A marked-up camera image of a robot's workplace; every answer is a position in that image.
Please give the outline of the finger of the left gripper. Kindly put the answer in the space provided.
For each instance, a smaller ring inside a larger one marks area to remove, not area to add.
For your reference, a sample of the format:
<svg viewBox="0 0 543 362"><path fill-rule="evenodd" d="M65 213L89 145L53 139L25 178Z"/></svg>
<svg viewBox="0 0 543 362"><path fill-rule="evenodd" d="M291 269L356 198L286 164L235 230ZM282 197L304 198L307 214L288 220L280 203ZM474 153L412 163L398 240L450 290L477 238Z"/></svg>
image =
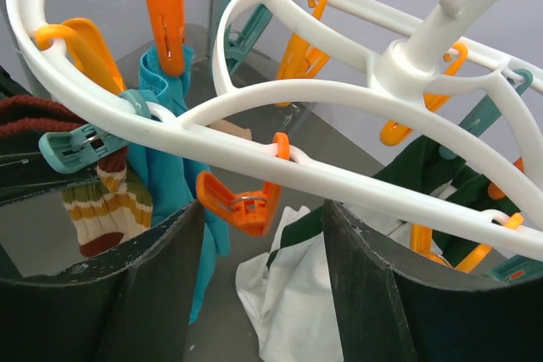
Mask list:
<svg viewBox="0 0 543 362"><path fill-rule="evenodd" d="M1 205L98 181L93 167L68 175L52 169L39 151L40 136L26 132L1 139Z"/></svg>

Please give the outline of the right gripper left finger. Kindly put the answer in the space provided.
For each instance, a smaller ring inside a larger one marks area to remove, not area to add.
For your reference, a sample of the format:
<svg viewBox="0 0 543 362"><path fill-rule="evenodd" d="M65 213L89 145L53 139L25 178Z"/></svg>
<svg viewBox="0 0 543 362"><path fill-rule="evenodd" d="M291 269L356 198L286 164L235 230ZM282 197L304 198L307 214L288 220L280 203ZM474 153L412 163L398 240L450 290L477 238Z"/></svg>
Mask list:
<svg viewBox="0 0 543 362"><path fill-rule="evenodd" d="M3 361L181 361L204 211L157 226L52 276L1 274Z"/></svg>

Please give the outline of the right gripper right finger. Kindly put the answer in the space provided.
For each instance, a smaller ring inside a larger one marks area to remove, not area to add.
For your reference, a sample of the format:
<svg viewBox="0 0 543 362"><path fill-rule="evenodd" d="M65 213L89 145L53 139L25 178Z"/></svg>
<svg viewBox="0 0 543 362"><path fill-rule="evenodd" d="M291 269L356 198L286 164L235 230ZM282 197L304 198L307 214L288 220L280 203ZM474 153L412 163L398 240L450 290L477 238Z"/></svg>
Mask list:
<svg viewBox="0 0 543 362"><path fill-rule="evenodd" d="M331 200L322 229L345 360L541 360L540 278L502 283L446 268Z"/></svg>

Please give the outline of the striped sock red cuff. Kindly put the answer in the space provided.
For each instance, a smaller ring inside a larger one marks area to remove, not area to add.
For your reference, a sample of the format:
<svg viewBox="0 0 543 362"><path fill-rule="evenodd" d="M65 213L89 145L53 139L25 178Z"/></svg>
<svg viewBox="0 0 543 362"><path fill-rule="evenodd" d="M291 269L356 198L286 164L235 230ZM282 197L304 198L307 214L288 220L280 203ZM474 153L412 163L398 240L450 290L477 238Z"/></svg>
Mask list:
<svg viewBox="0 0 543 362"><path fill-rule="evenodd" d="M24 131L67 132L85 121L60 103L33 96L1 102L1 138ZM128 147L94 165L99 180L61 191L76 228L81 255L91 258L130 240L152 226L154 200L127 163Z"/></svg>

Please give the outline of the blue cloth garment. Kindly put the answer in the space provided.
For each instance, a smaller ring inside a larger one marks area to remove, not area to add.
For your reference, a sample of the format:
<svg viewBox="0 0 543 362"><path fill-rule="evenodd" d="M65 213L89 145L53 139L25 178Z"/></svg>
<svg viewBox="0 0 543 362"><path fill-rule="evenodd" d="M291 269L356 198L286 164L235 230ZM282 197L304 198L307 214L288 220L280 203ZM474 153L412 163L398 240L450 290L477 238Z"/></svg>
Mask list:
<svg viewBox="0 0 543 362"><path fill-rule="evenodd" d="M192 48L185 46L183 54L185 71L180 76L169 76L161 69L156 46L143 53L139 60L139 93L146 101L169 109L175 116L188 110L185 97L191 83ZM152 226L157 226L193 201L199 173L210 169L207 164L134 143L129 146L128 162L153 198ZM217 258L228 255L230 249L228 224L206 210L190 323L194 323L199 316Z"/></svg>

